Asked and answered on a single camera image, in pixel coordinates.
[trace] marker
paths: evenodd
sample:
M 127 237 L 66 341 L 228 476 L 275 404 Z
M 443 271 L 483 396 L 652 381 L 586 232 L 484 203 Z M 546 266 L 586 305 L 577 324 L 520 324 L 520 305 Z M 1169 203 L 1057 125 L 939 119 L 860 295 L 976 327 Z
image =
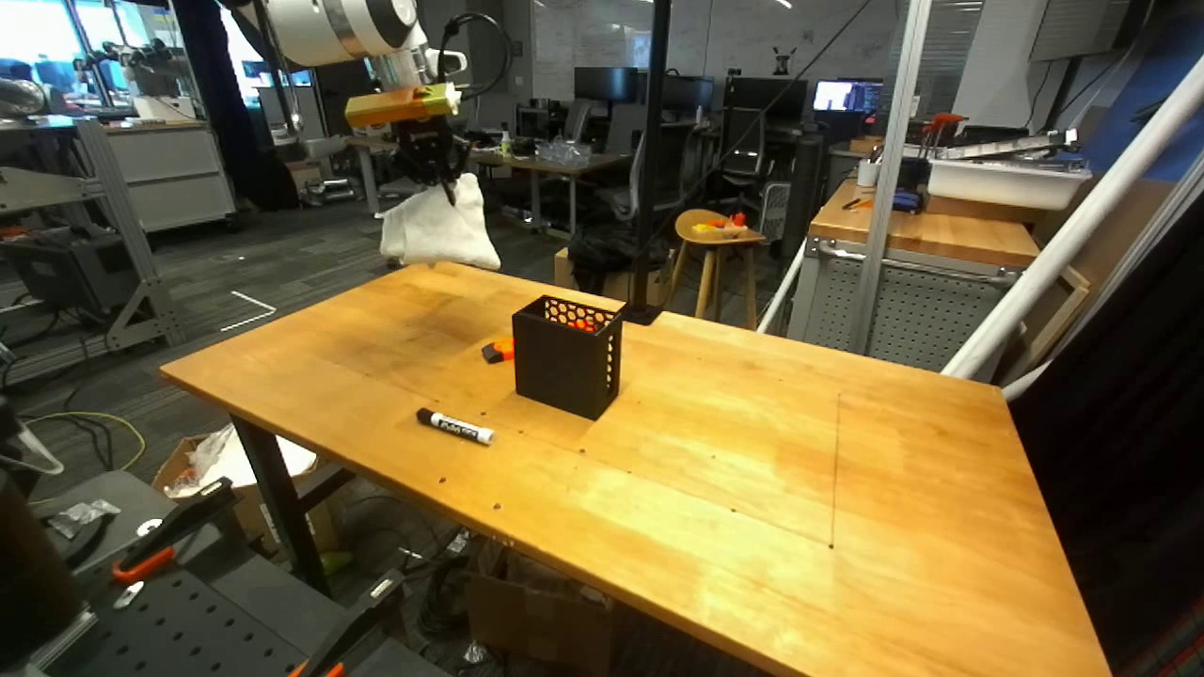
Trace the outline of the marker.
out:
M 433 428 L 443 428 L 446 438 L 463 438 L 463 439 L 484 444 L 484 446 L 494 444 L 494 428 L 435 414 L 430 408 L 416 410 L 416 423 L 433 424 Z

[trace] white pipe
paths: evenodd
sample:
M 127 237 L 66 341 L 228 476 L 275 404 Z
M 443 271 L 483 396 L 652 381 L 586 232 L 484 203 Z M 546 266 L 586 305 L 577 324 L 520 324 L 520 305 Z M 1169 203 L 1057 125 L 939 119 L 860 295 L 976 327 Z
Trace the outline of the white pipe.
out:
M 1011 336 L 1011 327 L 1031 312 L 1031 305 L 1057 282 L 1057 273 L 1077 260 L 1077 251 L 1094 237 L 1099 221 L 1124 198 L 1127 184 L 1161 154 L 1174 132 L 1204 103 L 1204 58 L 1178 84 L 1178 89 L 1158 107 L 1143 132 L 1124 147 L 1094 192 L 1077 208 L 1077 214 L 1057 228 L 1042 257 L 1018 273 L 1018 282 L 1001 298 L 1001 305 L 977 324 L 977 330 L 946 365 L 946 377 L 971 381 Z
M 899 45 L 899 69 L 894 69 L 887 140 L 882 147 L 882 173 L 875 173 L 875 192 L 872 192 L 864 265 L 860 265 L 858 302 L 854 302 L 854 317 L 850 317 L 850 347 L 847 350 L 858 350 L 858 352 L 869 352 L 869 341 L 872 341 L 882 265 L 884 265 L 887 242 L 893 242 L 893 203 L 894 203 L 894 189 L 899 189 L 905 119 L 913 117 L 913 87 L 917 87 L 917 69 L 924 58 L 931 14 L 934 14 L 934 0 L 912 0 L 902 45 Z
M 776 324 L 776 317 L 780 317 L 780 307 L 784 307 L 784 302 L 788 302 L 788 295 L 791 295 L 791 285 L 794 285 L 794 280 L 800 271 L 805 247 L 808 247 L 808 237 L 800 237 L 800 246 L 799 246 L 799 251 L 794 251 L 776 298 L 766 302 L 766 307 L 765 307 L 765 317 L 755 324 L 755 336 L 765 336 Z

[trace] wire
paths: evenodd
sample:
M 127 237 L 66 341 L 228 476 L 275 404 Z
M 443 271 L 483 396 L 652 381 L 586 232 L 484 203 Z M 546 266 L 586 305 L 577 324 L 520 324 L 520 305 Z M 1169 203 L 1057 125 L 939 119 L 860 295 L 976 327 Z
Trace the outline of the wire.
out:
M 132 424 L 127 418 L 118 418 L 118 414 L 104 414 L 104 410 L 59 410 L 59 414 L 41 414 L 41 418 L 29 418 L 28 424 L 45 424 L 45 423 L 97 423 L 97 424 L 118 424 L 123 428 L 132 439 L 135 439 L 135 451 L 112 468 L 112 469 L 132 469 L 143 454 L 148 454 L 148 438 L 139 433 L 139 424 Z

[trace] desk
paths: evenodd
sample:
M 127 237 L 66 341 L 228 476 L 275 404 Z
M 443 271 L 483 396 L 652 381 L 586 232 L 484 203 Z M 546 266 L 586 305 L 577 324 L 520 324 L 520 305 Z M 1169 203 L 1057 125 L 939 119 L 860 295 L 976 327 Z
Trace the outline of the desk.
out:
M 589 154 L 589 163 L 583 163 L 583 164 L 557 164 L 557 163 L 546 163 L 533 154 L 500 159 L 500 154 L 484 152 L 484 154 L 475 154 L 475 163 L 520 168 L 529 176 L 529 221 L 533 227 L 541 227 L 541 181 L 568 181 L 568 237 L 572 237 L 577 232 L 577 181 L 586 173 L 627 164 L 632 159 L 627 154 Z
M 854 181 L 843 181 L 833 198 L 813 217 L 808 237 L 860 246 L 869 237 L 872 203 L 854 198 Z M 1037 246 L 1025 221 L 957 209 L 917 209 L 893 217 L 893 251 L 946 257 L 964 265 L 991 266 L 1028 266 L 1037 257 Z
M 872 203 L 838 184 L 808 227 L 808 260 L 799 273 L 791 340 L 854 347 L 860 246 Z M 934 369 L 968 341 L 1001 295 L 1037 257 L 1011 209 L 934 198 L 922 214 L 893 214 L 893 247 L 875 298 L 869 352 Z
M 1001 390 L 661 312 L 586 423 L 483 362 L 537 295 L 618 307 L 406 266 L 161 371 L 766 675 L 1105 675 Z

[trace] window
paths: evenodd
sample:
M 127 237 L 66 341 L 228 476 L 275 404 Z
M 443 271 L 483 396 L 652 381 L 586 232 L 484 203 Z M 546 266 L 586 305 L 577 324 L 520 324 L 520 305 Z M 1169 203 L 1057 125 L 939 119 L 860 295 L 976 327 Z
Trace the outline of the window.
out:
M 0 0 L 0 58 L 2 61 L 74 61 L 78 41 L 59 0 Z
M 135 4 L 104 9 L 100 0 L 78 0 L 74 14 L 88 29 L 89 50 L 112 45 L 150 45 L 143 11 Z

